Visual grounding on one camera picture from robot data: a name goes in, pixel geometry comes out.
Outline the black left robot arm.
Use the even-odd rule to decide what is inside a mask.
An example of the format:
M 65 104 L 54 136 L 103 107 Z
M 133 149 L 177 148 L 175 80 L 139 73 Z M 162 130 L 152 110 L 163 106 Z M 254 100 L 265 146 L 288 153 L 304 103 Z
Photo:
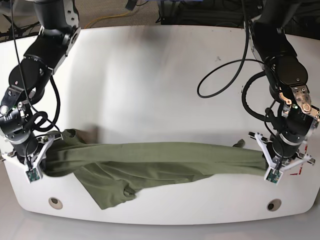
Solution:
M 276 134 L 267 147 L 275 161 L 292 159 L 320 122 L 320 109 L 312 104 L 308 72 L 288 41 L 284 27 L 302 4 L 300 0 L 267 0 L 262 13 L 248 22 L 251 48 L 269 81 L 269 91 L 279 103 L 278 115 L 271 108 L 260 119 L 272 124 Z

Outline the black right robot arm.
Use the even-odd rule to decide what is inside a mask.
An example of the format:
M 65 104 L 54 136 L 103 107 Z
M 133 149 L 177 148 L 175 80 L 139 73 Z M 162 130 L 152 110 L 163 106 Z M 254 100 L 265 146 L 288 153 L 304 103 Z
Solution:
M 11 71 L 9 86 L 0 103 L 0 130 L 21 162 L 40 150 L 34 131 L 47 133 L 57 124 L 61 100 L 53 75 L 68 56 L 80 34 L 79 12 L 73 0 L 34 0 L 41 25 L 33 44 Z M 51 83 L 56 96 L 52 120 L 33 106 Z

